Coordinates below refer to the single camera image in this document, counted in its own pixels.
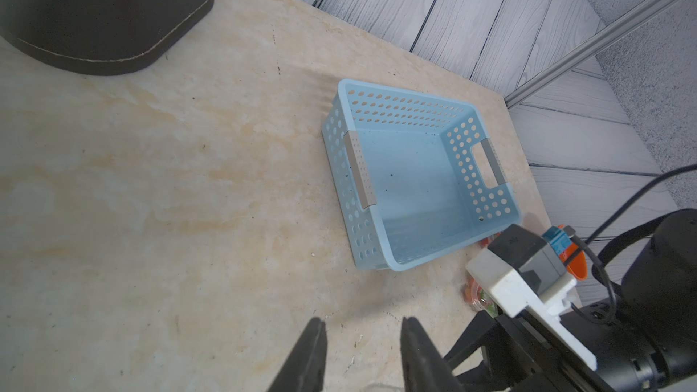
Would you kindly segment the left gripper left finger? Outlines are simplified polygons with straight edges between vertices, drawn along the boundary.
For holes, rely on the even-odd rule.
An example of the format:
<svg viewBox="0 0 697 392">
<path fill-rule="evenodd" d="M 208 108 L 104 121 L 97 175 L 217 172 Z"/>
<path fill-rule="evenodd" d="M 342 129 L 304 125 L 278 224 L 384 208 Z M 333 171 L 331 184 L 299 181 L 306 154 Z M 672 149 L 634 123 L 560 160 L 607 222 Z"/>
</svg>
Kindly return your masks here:
<svg viewBox="0 0 697 392">
<path fill-rule="evenodd" d="M 321 392 L 328 351 L 326 323 L 310 319 L 283 363 L 268 392 Z"/>
</svg>

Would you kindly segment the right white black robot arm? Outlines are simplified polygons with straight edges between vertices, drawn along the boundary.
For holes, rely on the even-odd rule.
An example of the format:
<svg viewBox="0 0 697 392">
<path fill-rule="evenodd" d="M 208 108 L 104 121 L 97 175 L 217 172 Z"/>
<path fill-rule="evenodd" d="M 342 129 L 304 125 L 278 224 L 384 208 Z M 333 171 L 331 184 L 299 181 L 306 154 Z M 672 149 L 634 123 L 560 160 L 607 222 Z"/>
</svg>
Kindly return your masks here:
<svg viewBox="0 0 697 392">
<path fill-rule="evenodd" d="M 445 356 L 467 391 L 656 391 L 696 374 L 696 212 L 668 213 L 610 241 L 609 263 L 644 248 L 612 297 L 560 310 L 575 278 L 548 240 L 513 224 L 470 263 L 500 308 L 480 312 Z"/>
</svg>

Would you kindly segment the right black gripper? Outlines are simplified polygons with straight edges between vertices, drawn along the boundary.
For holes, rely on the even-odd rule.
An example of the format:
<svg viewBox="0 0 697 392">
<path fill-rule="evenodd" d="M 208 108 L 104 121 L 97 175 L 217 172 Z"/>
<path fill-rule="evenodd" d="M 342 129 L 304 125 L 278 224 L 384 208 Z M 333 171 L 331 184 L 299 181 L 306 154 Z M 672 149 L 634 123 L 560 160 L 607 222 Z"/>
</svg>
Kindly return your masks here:
<svg viewBox="0 0 697 392">
<path fill-rule="evenodd" d="M 465 391 L 657 391 L 696 374 L 696 307 L 623 304 L 609 325 L 564 314 L 562 323 L 589 345 L 589 368 L 528 313 L 479 312 L 444 361 L 451 370 L 476 350 L 478 366 L 456 379 Z"/>
</svg>

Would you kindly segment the clear clamshell container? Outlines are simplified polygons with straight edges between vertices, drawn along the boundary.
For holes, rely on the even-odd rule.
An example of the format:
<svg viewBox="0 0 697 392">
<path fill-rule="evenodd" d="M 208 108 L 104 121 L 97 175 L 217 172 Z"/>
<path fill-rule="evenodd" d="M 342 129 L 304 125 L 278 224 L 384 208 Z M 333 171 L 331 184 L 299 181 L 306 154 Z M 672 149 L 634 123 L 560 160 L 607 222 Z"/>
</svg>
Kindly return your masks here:
<svg viewBox="0 0 697 392">
<path fill-rule="evenodd" d="M 484 311 L 492 318 L 497 317 L 499 309 L 497 304 L 490 298 L 477 281 L 468 278 L 462 288 L 462 293 L 466 304 L 475 311 Z"/>
</svg>

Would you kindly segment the light blue plastic basket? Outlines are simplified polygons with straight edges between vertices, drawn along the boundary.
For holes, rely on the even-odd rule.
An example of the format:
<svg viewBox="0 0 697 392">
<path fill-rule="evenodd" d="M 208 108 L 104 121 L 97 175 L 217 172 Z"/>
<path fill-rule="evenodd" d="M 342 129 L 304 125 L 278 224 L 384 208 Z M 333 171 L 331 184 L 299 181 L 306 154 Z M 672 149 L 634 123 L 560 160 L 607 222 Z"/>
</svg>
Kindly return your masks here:
<svg viewBox="0 0 697 392">
<path fill-rule="evenodd" d="M 321 132 L 360 270 L 409 270 L 522 220 L 471 103 L 344 79 Z"/>
</svg>

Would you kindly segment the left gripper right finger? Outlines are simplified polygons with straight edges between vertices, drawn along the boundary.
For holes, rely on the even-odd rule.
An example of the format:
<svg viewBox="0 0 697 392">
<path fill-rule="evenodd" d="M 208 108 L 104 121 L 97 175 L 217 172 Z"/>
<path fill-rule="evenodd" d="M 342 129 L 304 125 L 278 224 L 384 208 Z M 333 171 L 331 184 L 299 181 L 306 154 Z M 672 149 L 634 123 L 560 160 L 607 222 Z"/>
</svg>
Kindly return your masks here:
<svg viewBox="0 0 697 392">
<path fill-rule="evenodd" d="M 402 320 L 400 353 L 406 391 L 463 390 L 416 318 Z"/>
</svg>

